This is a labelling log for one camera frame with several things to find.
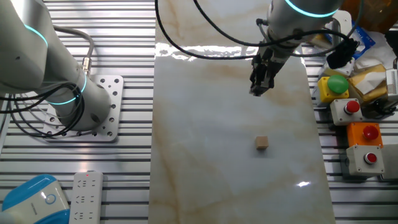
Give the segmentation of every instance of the robotic arm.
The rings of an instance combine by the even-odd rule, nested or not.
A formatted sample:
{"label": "robotic arm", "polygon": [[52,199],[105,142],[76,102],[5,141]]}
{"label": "robotic arm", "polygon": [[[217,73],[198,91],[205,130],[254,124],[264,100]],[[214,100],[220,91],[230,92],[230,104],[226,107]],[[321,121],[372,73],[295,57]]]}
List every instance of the robotic arm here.
{"label": "robotic arm", "polygon": [[[268,25],[262,43],[311,30],[319,30],[342,5],[344,0],[273,0],[267,13]],[[313,36],[294,39],[269,47],[260,47],[252,60],[251,93],[261,96],[274,87],[274,78],[291,53]]]}
{"label": "robotic arm", "polygon": [[[89,131],[105,120],[111,109],[108,93],[86,76],[62,44],[41,0],[1,0],[0,39],[0,93],[41,94],[54,83],[75,83],[85,110],[72,130]],[[75,99],[71,90],[61,89],[47,101],[66,125],[76,113]]]}

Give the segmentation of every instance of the slotted metal table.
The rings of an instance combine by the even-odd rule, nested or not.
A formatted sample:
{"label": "slotted metal table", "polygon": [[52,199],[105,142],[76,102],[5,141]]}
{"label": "slotted metal table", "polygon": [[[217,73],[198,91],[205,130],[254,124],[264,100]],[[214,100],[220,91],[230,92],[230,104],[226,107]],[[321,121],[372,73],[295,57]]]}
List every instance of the slotted metal table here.
{"label": "slotted metal table", "polygon": [[[39,174],[52,174],[67,198],[76,172],[104,173],[102,223],[146,224],[148,217],[152,98],[154,86],[155,12],[151,0],[46,0],[53,23],[87,32],[94,38],[94,75],[122,75],[124,95],[118,141],[108,144],[47,143],[24,135],[7,117],[0,137],[0,206],[13,188]],[[62,42],[81,62],[88,42],[61,34]],[[312,50],[304,45],[304,53]],[[310,90],[325,59],[305,60]],[[323,159],[338,224],[398,223],[398,183],[344,182],[336,134],[317,118]],[[39,110],[35,114],[45,115]],[[42,128],[31,114],[26,118]],[[398,143],[398,115],[381,122],[384,144]]]}

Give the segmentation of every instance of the wooden cube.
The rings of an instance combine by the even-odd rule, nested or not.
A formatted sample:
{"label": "wooden cube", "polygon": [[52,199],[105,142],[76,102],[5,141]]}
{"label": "wooden cube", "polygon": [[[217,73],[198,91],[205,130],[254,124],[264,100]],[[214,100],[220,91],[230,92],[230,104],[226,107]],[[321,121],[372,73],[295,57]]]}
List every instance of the wooden cube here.
{"label": "wooden cube", "polygon": [[267,148],[268,148],[268,137],[267,136],[256,137],[256,149],[265,150]]}

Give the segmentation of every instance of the mounting plate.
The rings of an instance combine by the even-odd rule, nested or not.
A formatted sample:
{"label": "mounting plate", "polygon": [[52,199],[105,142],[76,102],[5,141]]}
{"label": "mounting plate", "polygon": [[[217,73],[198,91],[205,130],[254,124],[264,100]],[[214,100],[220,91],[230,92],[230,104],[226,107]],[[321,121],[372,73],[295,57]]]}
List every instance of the mounting plate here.
{"label": "mounting plate", "polygon": [[[92,75],[91,80],[105,88],[111,97],[111,104],[115,108],[111,108],[108,117],[96,129],[87,132],[69,131],[66,136],[59,136],[57,138],[45,138],[48,142],[113,142],[118,137],[119,132],[119,118],[123,96],[124,80],[120,75]],[[51,114],[56,114],[55,109],[49,105],[47,110]],[[51,131],[56,133],[60,131],[61,122],[58,118],[50,115],[45,117],[45,121],[52,124],[59,124],[60,126],[51,126],[44,124],[43,132]]]}

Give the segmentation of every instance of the white marble slab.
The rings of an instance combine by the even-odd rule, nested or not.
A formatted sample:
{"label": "white marble slab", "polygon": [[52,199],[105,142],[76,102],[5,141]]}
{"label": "white marble slab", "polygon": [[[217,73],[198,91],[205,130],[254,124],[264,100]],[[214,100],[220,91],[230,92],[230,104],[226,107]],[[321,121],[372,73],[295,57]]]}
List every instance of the white marble slab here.
{"label": "white marble slab", "polygon": [[[200,1],[227,33],[259,42],[267,1]],[[205,55],[246,55],[192,1],[160,0],[170,36]],[[187,57],[156,32],[149,224],[335,223],[305,67],[291,58],[262,97],[251,61]],[[256,136],[268,136],[266,152]]]}

